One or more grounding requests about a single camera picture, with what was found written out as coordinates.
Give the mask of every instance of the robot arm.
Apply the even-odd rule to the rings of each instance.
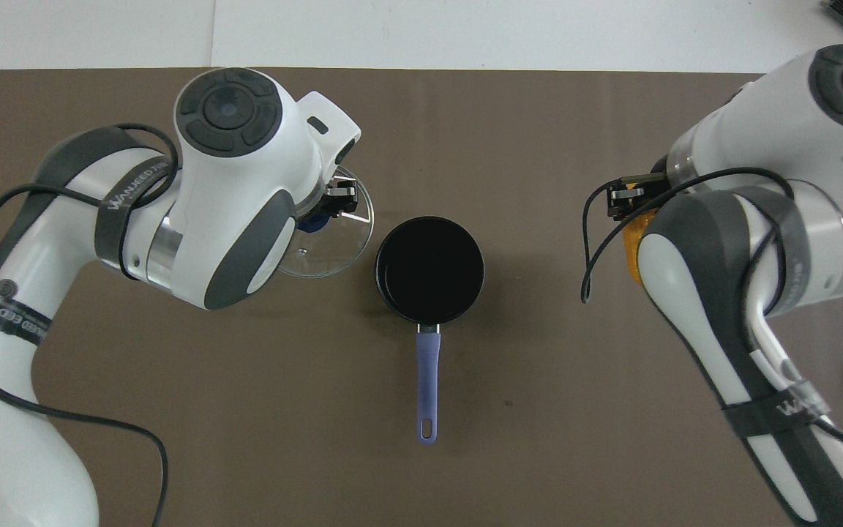
[[[266,283],[297,219],[326,209],[360,129],[320,94],[295,101],[264,74],[214,70],[174,110],[184,156],[123,127],[59,144],[0,244],[0,390],[36,403],[34,351],[77,272],[104,261],[205,310]],[[96,525],[83,464],[50,422],[0,401],[0,525]]]
[[[843,433],[766,324],[843,296],[843,45],[747,84],[676,141],[660,176],[735,167],[775,171],[792,195],[750,169],[694,184],[645,228],[640,279],[794,523],[843,525]]]

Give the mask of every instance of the pan handle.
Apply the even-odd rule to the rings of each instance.
[[[418,351],[419,393],[418,431],[419,441],[434,444],[438,439],[438,353],[441,351],[441,333],[426,332],[419,327],[415,336]]]

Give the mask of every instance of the frying pan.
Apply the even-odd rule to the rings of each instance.
[[[483,256],[463,227],[444,217],[405,221],[375,257],[375,284],[386,304],[418,324],[418,437],[438,439],[441,324],[461,316],[483,287]]]

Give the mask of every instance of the black velcro strap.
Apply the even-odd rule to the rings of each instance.
[[[50,318],[11,298],[0,296],[0,331],[40,346],[48,336]]]
[[[798,396],[802,384],[779,391],[770,397],[752,400],[750,403],[735,404],[723,410],[730,427],[739,437],[753,437],[770,433],[780,433],[784,430],[803,427],[819,418],[819,414],[811,409],[812,404],[806,404]]]
[[[126,270],[123,261],[123,246],[132,209],[138,198],[151,189],[162,177],[171,171],[171,160],[164,156],[152,157],[138,163],[103,198],[97,211],[97,229],[94,233],[94,249],[97,256],[108,266],[131,280],[137,280]]]

